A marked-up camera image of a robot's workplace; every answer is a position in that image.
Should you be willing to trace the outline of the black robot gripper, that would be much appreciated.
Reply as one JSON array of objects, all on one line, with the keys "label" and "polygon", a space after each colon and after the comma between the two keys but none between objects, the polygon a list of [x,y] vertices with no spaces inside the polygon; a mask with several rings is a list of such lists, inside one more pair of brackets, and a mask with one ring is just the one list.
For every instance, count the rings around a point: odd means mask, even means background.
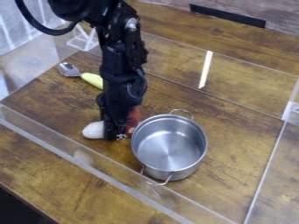
[{"label": "black robot gripper", "polygon": [[125,76],[104,76],[103,92],[96,98],[96,103],[100,106],[105,140],[123,140],[128,137],[129,111],[141,104],[145,90],[147,79],[143,69],[136,69]]}]

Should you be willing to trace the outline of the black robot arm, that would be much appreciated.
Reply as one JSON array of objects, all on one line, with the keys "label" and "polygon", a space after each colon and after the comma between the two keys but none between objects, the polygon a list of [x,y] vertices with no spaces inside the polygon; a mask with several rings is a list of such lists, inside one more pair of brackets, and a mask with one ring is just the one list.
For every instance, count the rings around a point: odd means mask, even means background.
[{"label": "black robot arm", "polygon": [[103,79],[96,103],[104,138],[120,140],[127,137],[129,113],[141,104],[147,90],[143,64],[148,51],[141,40],[140,17],[124,0],[48,0],[48,3],[59,18],[84,21],[96,29]]}]

